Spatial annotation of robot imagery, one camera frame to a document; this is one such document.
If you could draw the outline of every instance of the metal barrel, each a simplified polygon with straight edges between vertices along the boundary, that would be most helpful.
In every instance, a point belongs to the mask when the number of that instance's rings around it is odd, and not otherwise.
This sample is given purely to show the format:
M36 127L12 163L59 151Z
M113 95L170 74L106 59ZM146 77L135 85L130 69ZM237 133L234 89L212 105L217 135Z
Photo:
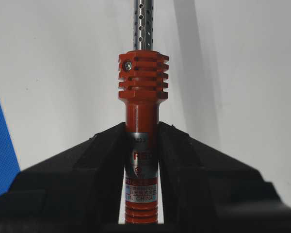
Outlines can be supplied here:
M153 0L135 0L134 50L153 50Z

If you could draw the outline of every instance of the logo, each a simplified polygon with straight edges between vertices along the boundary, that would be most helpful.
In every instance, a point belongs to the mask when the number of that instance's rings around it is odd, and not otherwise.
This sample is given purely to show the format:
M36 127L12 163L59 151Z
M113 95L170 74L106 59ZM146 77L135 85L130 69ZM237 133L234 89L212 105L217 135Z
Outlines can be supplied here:
M136 174L141 174L141 172L142 172L142 169L141 169L141 167L136 167L135 168L135 172L136 172Z

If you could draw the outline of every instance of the screw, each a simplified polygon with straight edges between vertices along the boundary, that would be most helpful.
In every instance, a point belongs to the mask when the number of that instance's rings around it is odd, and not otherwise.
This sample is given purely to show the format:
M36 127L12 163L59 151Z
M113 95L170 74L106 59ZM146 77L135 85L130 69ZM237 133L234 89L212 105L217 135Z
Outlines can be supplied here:
M125 62L124 68L125 68L126 71L130 71L131 70L131 67L132 67L132 64L131 64L130 61Z

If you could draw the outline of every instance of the white backdrop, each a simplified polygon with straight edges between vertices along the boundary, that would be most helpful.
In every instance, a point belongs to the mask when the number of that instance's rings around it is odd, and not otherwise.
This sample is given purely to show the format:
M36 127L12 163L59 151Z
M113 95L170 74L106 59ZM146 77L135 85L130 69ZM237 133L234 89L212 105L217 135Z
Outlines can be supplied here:
M0 0L0 102L21 169L125 120L132 2ZM291 0L156 0L154 49L170 56L160 120L259 169L291 205Z

